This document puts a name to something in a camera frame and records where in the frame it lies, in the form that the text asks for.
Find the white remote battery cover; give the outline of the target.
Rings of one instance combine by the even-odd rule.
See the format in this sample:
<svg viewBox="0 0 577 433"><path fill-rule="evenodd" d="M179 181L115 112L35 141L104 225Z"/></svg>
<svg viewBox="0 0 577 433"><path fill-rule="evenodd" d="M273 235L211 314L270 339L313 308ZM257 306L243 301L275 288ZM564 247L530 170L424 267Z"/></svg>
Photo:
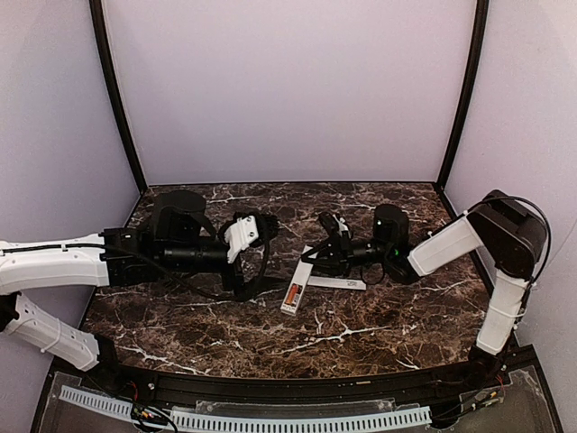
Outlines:
<svg viewBox="0 0 577 433"><path fill-rule="evenodd" d="M331 289L366 290L366 283L360 280L311 276L308 279L307 284L315 287L331 288Z"/></svg>

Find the white remote control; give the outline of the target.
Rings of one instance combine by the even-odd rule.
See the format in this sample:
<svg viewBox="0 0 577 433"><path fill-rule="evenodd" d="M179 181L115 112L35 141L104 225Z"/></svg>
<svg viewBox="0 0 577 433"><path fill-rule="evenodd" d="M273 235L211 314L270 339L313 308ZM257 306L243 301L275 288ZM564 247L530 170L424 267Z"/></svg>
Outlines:
<svg viewBox="0 0 577 433"><path fill-rule="evenodd" d="M280 305L280 311L282 313L291 316L297 314L312 270L313 265L311 263L305 263L302 260L298 261L298 265L293 273L285 298Z"/></svg>

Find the orange AA battery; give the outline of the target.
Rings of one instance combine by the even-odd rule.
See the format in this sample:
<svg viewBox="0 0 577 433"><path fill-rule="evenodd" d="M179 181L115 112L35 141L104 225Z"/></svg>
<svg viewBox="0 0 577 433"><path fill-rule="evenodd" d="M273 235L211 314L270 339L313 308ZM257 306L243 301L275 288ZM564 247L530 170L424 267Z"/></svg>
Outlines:
<svg viewBox="0 0 577 433"><path fill-rule="evenodd" d="M300 302L300 297L301 297L302 291L303 291L303 286L302 285L296 285L294 298L293 298L293 304L294 305L297 305Z"/></svg>

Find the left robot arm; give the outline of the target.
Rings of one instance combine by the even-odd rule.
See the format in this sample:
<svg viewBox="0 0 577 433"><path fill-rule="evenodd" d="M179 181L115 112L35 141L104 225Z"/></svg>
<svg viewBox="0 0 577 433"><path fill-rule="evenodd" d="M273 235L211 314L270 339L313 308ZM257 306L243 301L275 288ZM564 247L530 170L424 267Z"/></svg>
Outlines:
<svg viewBox="0 0 577 433"><path fill-rule="evenodd" d="M206 216L199 194L175 190L156 197L136 228L112 228L76 239L1 243L1 331L15 335L82 372L113 375L114 342L63 323L38 308L26 290L65 286L128 287L182 274L217 274L224 300L245 301L264 291L270 242L279 220L236 212L221 228Z"/></svg>

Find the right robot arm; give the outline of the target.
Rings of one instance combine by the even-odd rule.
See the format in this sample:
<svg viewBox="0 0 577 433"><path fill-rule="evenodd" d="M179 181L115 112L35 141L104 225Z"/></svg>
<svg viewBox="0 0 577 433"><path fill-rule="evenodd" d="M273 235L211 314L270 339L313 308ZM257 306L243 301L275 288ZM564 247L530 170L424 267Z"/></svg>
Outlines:
<svg viewBox="0 0 577 433"><path fill-rule="evenodd" d="M473 251L485 250L495 280L463 381L482 386L498 373L551 251L551 227L539 207L494 189L415 245L409 242L407 213L392 204L375 208L368 241L354 239L338 214L323 212L319 222L327 237L303 252L300 260L327 275L343 276L353 267L378 264L383 275L409 285Z"/></svg>

